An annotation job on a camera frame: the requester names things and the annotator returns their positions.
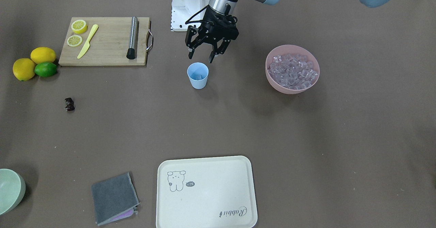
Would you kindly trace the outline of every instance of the light blue plastic cup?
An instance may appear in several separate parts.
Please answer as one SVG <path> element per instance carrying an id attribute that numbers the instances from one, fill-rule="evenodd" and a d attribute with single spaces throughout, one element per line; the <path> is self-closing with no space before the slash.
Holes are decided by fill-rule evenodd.
<path id="1" fill-rule="evenodd" d="M 206 86 L 209 69 L 202 62 L 195 62 L 187 70 L 191 85 L 195 89 L 201 89 Z"/>

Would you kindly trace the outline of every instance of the cutting board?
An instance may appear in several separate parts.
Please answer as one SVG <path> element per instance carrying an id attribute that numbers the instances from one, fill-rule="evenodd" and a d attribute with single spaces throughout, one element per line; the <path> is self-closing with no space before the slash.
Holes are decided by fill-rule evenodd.
<path id="1" fill-rule="evenodd" d="M 83 38 L 82 44 L 76 47 L 70 47 L 67 45 L 67 39 L 75 34 L 71 29 L 71 24 L 78 19 L 85 20 L 88 29 L 85 33 L 79 34 Z M 72 17 L 59 58 L 59 65 L 145 65 L 147 60 L 146 48 L 150 18 L 139 17 L 138 21 L 137 58 L 130 60 L 126 58 L 126 54 L 129 48 L 131 17 Z M 89 31 L 94 24 L 98 25 L 98 30 L 90 41 L 91 46 L 86 54 L 78 59 L 77 55 L 81 51 L 81 48 L 88 38 Z"/>

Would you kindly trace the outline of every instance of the small black wrapped candy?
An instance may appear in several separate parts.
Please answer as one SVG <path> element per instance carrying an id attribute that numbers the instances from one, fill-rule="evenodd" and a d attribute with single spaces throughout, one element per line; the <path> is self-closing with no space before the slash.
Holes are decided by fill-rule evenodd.
<path id="1" fill-rule="evenodd" d="M 75 109 L 74 108 L 74 101 L 70 97 L 65 99 L 65 103 L 67 104 L 67 106 L 65 107 L 66 111 L 73 111 Z"/>

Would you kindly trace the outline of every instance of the lemon slice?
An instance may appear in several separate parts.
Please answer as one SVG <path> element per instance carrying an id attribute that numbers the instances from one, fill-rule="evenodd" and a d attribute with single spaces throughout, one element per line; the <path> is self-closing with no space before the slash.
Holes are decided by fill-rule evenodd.
<path id="1" fill-rule="evenodd" d="M 76 34 L 83 34 L 88 29 L 88 26 L 86 25 L 86 22 L 84 20 L 76 20 L 71 24 L 71 29 Z"/>
<path id="2" fill-rule="evenodd" d="M 75 47 L 75 46 L 80 45 L 82 41 L 83 41 L 82 37 L 75 34 L 75 35 L 68 37 L 67 44 L 69 46 Z"/>

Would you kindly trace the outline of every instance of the yellow lemon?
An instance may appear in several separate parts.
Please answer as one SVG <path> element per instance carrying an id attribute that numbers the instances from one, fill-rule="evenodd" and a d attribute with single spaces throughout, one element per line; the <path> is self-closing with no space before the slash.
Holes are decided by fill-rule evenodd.
<path id="1" fill-rule="evenodd" d="M 30 59 L 36 64 L 54 62 L 56 60 L 56 53 L 48 47 L 39 47 L 31 52 Z"/>
<path id="2" fill-rule="evenodd" d="M 12 71 L 14 72 L 14 76 L 20 81 L 25 81 L 31 79 L 35 75 L 35 66 L 31 59 L 18 59 L 14 62 L 14 66 L 12 66 Z"/>
<path id="3" fill-rule="evenodd" d="M 80 45 L 82 43 L 82 41 L 83 41 L 82 37 L 75 34 L 75 35 L 68 37 L 67 44 L 69 46 L 75 47 L 75 46 Z"/>
<path id="4" fill-rule="evenodd" d="M 76 34 L 83 34 L 88 29 L 88 26 L 86 25 L 85 20 L 76 20 L 71 24 L 71 29 Z"/>

